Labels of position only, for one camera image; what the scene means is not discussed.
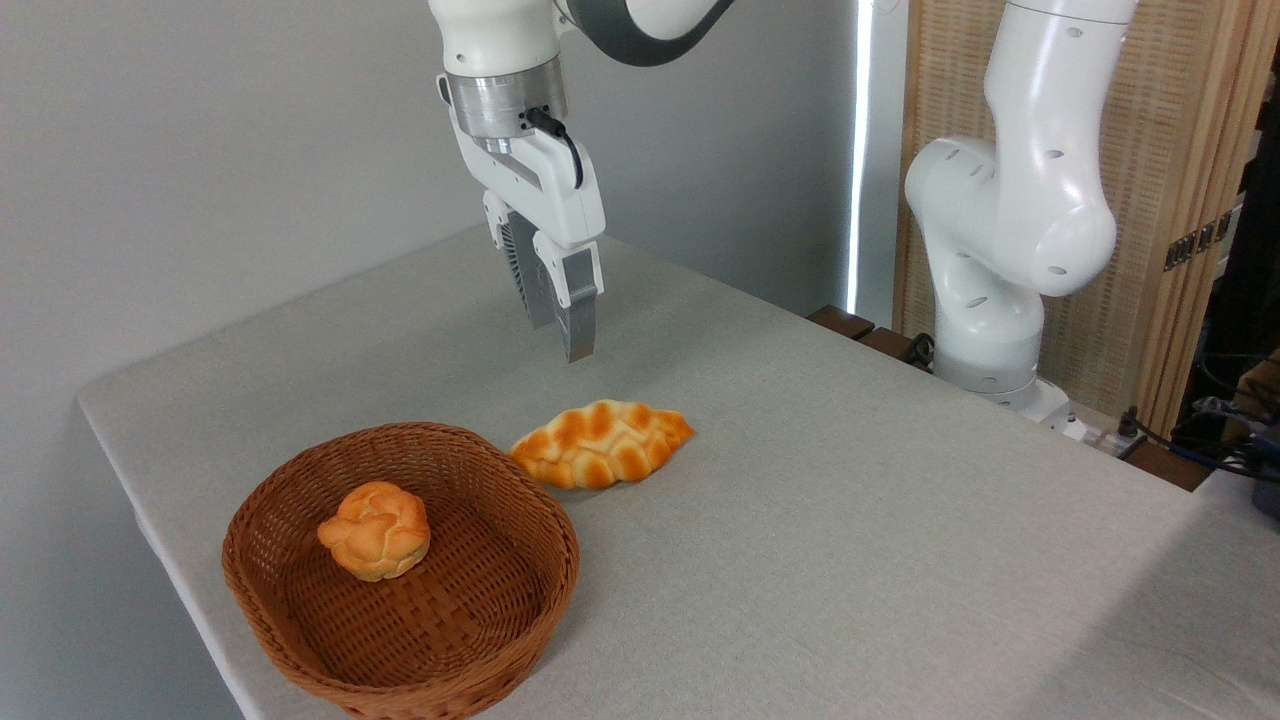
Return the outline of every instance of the bread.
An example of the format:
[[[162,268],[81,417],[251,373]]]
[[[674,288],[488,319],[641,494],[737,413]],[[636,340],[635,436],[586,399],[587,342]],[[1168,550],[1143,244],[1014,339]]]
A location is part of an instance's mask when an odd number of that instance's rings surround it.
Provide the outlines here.
[[[599,400],[561,413],[520,438],[509,455],[549,486],[599,489],[648,478],[694,434],[675,410]]]
[[[338,565],[366,583],[403,575],[431,544],[422,498],[376,480],[351,491],[316,536]]]

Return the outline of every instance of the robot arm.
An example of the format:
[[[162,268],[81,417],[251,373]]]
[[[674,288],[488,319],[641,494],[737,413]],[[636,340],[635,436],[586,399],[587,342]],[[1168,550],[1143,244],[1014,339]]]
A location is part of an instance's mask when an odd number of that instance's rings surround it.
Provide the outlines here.
[[[1069,406],[1036,378],[1041,295],[1076,292],[1115,247],[1098,131],[1135,5],[1010,0],[986,77],[998,143],[936,140],[906,176],[933,277],[934,373],[1051,427]]]
[[[594,351],[604,210],[591,159],[562,122],[559,36],[580,27],[620,61],[658,65],[696,45],[732,0],[564,1],[428,4],[444,40],[440,97],[467,169],[486,188],[494,243],[531,323],[558,320],[572,363]]]

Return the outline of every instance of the black cord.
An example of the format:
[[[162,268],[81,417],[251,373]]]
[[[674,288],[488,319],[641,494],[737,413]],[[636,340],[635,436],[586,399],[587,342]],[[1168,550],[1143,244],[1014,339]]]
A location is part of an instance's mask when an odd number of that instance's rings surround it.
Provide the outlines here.
[[[911,364],[919,361],[925,368],[933,363],[933,336],[929,333],[920,333],[911,338],[911,345],[906,348],[906,355],[902,356],[902,361]]]
[[[1236,466],[1233,466],[1233,465],[1228,465],[1226,462],[1220,462],[1217,460],[1213,460],[1212,457],[1206,457],[1206,456],[1203,456],[1203,455],[1201,455],[1198,452],[1192,452],[1192,451],[1185,450],[1183,447],[1178,447],[1172,442],[1170,442],[1170,441],[1160,437],[1158,434],[1156,434],[1156,432],[1152,430],[1151,428],[1148,428],[1147,425],[1143,425],[1142,421],[1138,420],[1138,416],[1135,414],[1133,414],[1133,413],[1125,413],[1123,415],[1123,418],[1126,418],[1130,423],[1133,423],[1133,427],[1138,428],[1138,430],[1142,432],[1142,434],[1147,436],[1147,439],[1149,439],[1151,442],[1153,442],[1153,443],[1164,447],[1165,450],[1172,452],[1174,455],[1178,455],[1180,457],[1185,457],[1187,460],[1190,460],[1192,462],[1196,462],[1198,465],[1203,465],[1206,468],[1212,468],[1215,470],[1226,470],[1228,473],[1235,473],[1236,475],[1242,475],[1242,477],[1251,478],[1251,479],[1254,479],[1254,480],[1262,480],[1262,482],[1268,482],[1268,483],[1280,482],[1280,475],[1265,474],[1265,473],[1261,473],[1261,471],[1248,470],[1248,469],[1240,469],[1240,468],[1236,468]]]
[[[1208,380],[1211,383],[1221,387],[1222,389],[1228,389],[1230,392],[1238,392],[1238,393],[1243,395],[1244,397],[1252,397],[1253,400],[1257,400],[1266,409],[1267,415],[1270,415],[1271,418],[1276,416],[1276,413],[1280,411],[1280,405],[1276,404],[1276,398],[1280,398],[1280,391],[1276,391],[1276,388],[1267,387],[1271,397],[1263,397],[1263,396],[1258,395],[1257,392],[1254,392],[1252,387],[1243,388],[1243,387],[1239,387],[1239,386],[1233,386],[1230,383],[1226,383],[1226,382],[1219,379],[1217,375],[1215,375],[1213,373],[1210,372],[1208,365],[1204,364],[1204,360],[1207,357],[1224,357],[1224,356],[1211,355],[1211,354],[1206,352],[1201,357],[1201,361],[1199,361],[1201,373],[1206,378],[1208,378]],[[1247,383],[1254,383],[1254,382],[1256,380],[1252,380],[1252,379],[1247,380]]]
[[[530,126],[550,135],[552,137],[558,137],[568,145],[568,152],[573,156],[573,190],[582,187],[582,156],[577,154],[577,146],[573,145],[573,138],[568,136],[568,131],[564,129],[564,123],[550,117],[544,108],[530,108],[525,110],[521,115],[522,119],[527,120]]]
[[[1204,357],[1217,357],[1220,360],[1253,360],[1256,363],[1271,363],[1280,365],[1280,359],[1261,352],[1206,352]]]

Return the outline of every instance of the table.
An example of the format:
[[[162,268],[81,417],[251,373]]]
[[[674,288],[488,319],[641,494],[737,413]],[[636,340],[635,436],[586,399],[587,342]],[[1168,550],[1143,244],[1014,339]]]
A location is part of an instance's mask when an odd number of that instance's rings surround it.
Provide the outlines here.
[[[699,430],[561,493],[582,548],[486,720],[1280,715],[1280,538],[936,378],[602,238],[595,355],[530,331],[484,228],[88,386],[138,525],[250,719],[343,717],[269,664],[219,553],[298,451],[436,420],[499,447],[600,397]]]

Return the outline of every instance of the wicker basket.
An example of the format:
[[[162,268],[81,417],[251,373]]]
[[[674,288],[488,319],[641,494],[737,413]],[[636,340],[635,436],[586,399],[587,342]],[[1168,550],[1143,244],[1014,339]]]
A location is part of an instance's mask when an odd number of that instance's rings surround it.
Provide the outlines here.
[[[316,525],[369,480],[422,497],[431,546],[365,583]],[[468,717],[532,671],[577,579],[559,503],[479,436],[433,423],[343,436],[282,465],[241,506],[223,570],[262,648],[356,717]]]

